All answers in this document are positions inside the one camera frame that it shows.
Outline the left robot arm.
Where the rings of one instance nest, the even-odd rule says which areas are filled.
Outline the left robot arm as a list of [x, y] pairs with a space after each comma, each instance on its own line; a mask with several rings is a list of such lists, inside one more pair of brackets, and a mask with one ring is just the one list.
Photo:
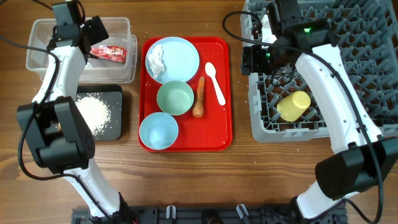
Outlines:
[[56, 25], [41, 50], [49, 56], [45, 78], [32, 102], [17, 109], [19, 166], [31, 179], [67, 180], [88, 205], [92, 223], [139, 223], [100, 171], [95, 139], [75, 104], [80, 76], [93, 56], [91, 47], [109, 35], [99, 16], [86, 19], [80, 1], [49, 8]]

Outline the white tissue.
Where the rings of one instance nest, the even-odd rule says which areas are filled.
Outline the white tissue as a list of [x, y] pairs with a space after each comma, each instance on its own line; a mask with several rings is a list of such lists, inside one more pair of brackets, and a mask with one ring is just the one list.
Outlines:
[[150, 70], [152, 71], [153, 77], [155, 79], [158, 78], [158, 76], [165, 71], [165, 65], [162, 62], [163, 52], [164, 51], [162, 49], [162, 44], [158, 44], [147, 56]]

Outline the white rice pile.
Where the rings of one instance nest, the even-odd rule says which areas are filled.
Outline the white rice pile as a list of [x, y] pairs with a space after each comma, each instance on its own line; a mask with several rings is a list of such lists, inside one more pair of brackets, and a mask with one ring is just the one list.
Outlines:
[[76, 106], [94, 136], [103, 134], [111, 121], [108, 105], [93, 95], [80, 96]]

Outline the red snack wrapper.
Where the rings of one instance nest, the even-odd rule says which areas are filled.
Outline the red snack wrapper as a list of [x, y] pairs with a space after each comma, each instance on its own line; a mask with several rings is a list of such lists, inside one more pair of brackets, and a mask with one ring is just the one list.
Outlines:
[[124, 47], [116, 45], [100, 45], [99, 47], [92, 48], [90, 54], [112, 62], [124, 63], [126, 61], [127, 50]]

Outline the yellow plastic cup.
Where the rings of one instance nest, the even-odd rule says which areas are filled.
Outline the yellow plastic cup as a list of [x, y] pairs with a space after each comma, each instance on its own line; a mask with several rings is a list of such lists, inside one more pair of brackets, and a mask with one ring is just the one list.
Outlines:
[[307, 93], [295, 91], [278, 102], [277, 112], [283, 120], [293, 122], [303, 115], [310, 103], [311, 99]]

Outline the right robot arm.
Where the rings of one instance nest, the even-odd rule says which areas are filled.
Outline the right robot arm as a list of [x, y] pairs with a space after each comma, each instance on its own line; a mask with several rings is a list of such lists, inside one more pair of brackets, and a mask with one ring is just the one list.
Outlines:
[[326, 122], [333, 155], [315, 167], [316, 181], [290, 203], [291, 223], [324, 217], [352, 196], [377, 187], [374, 218], [381, 219], [383, 182], [397, 161], [397, 139], [386, 139], [362, 105], [343, 66], [336, 36], [325, 19], [303, 18], [297, 1], [275, 1], [266, 7], [275, 41], [246, 39], [243, 75], [274, 77], [291, 66], [307, 82]]

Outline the green bowl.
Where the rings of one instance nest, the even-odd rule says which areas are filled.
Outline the green bowl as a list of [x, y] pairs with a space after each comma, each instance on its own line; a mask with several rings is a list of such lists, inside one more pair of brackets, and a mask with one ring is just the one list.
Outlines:
[[164, 113], [179, 116], [186, 113], [192, 107], [194, 93], [187, 83], [170, 81], [159, 88], [156, 100], [159, 108]]

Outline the light blue small bowl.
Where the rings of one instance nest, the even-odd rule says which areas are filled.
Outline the light blue small bowl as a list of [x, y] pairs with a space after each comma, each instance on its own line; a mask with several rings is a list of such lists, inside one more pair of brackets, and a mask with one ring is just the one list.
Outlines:
[[170, 147], [178, 138], [179, 126], [175, 118], [164, 112], [152, 113], [139, 126], [143, 145], [155, 151]]

